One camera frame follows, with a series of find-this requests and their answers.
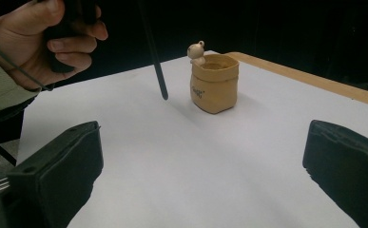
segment hand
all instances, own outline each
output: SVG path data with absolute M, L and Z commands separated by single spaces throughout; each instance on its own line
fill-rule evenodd
M 43 31 L 62 20 L 65 13 L 63 1 L 31 1 L 0 17 L 0 49 L 43 85 L 65 80 L 87 69 L 92 63 L 89 54 L 97 47 L 97 39 L 107 38 L 107 28 L 102 21 L 98 20 L 94 25 L 77 21 L 73 27 L 81 35 L 49 40 L 45 44 Z M 99 17 L 101 10 L 97 7 Z M 48 63 L 48 49 L 56 53 L 60 62 L 74 67 L 74 70 L 70 73 L 52 72 Z M 1 56 L 0 66 L 23 88 L 33 90 L 39 87 Z

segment black background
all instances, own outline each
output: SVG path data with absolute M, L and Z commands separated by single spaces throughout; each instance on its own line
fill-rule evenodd
M 6 13 L 26 0 L 1 0 Z M 57 86 L 151 65 L 137 1 L 97 0 L 109 38 L 93 65 Z M 206 50 L 239 51 L 368 89 L 368 1 L 145 1 L 161 61 Z

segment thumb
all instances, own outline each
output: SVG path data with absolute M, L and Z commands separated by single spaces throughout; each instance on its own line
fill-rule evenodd
M 31 1 L 8 14 L 9 20 L 6 21 L 9 22 L 9 29 L 24 35 L 34 35 L 57 25 L 64 14 L 63 0 Z

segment small figurine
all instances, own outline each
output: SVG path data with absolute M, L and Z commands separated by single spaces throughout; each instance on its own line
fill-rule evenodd
M 203 65 L 206 60 L 203 57 L 204 54 L 204 42 L 200 41 L 198 44 L 191 45 L 187 49 L 187 56 L 191 58 L 191 64 Z

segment ceramic pot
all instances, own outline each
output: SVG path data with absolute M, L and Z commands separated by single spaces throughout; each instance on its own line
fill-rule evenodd
M 203 65 L 192 64 L 190 97 L 200 109 L 216 114 L 237 102 L 240 63 L 223 54 L 204 55 Z

